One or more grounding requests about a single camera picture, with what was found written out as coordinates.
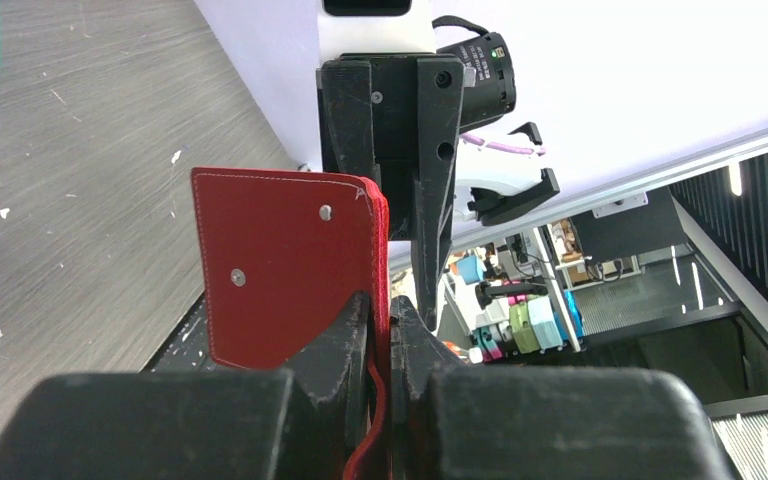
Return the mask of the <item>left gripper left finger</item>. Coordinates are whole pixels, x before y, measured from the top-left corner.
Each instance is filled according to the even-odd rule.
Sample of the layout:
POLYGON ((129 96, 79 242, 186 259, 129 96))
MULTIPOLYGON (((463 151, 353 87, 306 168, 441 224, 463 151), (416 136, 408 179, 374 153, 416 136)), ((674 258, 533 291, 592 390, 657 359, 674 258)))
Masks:
POLYGON ((47 378, 0 434, 0 479, 347 479, 371 312, 352 293, 276 369, 47 378))

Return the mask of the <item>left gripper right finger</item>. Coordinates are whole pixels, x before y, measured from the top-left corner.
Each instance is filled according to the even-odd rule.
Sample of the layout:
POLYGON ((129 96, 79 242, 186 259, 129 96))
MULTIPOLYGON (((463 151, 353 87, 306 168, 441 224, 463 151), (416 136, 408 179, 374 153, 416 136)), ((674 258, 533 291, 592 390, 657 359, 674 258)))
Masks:
POLYGON ((702 405, 638 368, 469 366, 391 302, 395 479, 728 479, 702 405))

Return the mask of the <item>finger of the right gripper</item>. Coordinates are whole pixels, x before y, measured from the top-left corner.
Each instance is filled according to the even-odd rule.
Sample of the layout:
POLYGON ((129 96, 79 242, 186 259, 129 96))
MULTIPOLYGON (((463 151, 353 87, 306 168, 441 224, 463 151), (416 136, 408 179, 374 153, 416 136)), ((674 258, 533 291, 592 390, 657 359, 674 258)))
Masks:
POLYGON ((379 179, 373 132, 373 71, 378 56, 340 56, 317 69, 322 168, 379 179))
POLYGON ((437 329, 437 288, 451 249, 455 153, 464 66, 454 56, 417 60, 417 169, 413 272, 417 309, 427 329, 437 329))

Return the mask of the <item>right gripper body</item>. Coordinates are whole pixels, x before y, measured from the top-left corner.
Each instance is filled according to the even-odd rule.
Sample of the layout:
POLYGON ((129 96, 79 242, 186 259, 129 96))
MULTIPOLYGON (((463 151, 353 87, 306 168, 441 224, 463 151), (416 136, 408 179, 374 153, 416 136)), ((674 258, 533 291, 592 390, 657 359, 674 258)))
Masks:
POLYGON ((417 169, 417 60, 452 54, 360 54, 378 56, 373 71, 375 160, 372 179, 389 202, 389 238, 413 241, 413 178, 417 169))

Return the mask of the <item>red leather card holder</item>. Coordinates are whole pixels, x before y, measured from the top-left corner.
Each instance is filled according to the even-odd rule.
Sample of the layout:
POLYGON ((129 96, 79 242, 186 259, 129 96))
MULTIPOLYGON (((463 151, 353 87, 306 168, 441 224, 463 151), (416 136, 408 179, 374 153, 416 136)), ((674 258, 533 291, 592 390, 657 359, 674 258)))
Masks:
POLYGON ((194 168, 191 182, 217 363, 276 366, 323 333, 352 293, 369 295, 363 369, 375 411, 346 475, 389 478, 389 208, 379 186, 340 173, 220 167, 194 168))

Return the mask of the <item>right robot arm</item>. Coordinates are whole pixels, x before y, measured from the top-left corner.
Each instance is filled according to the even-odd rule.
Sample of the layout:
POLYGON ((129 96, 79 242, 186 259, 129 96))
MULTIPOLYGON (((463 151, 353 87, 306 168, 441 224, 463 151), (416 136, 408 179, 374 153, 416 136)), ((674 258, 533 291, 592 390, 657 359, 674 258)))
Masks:
POLYGON ((452 225, 518 219, 556 196, 537 127, 517 145, 472 136, 516 105, 503 37, 426 1, 322 1, 316 73, 322 167, 366 177, 390 205, 389 237, 411 245, 417 309, 437 320, 452 225))

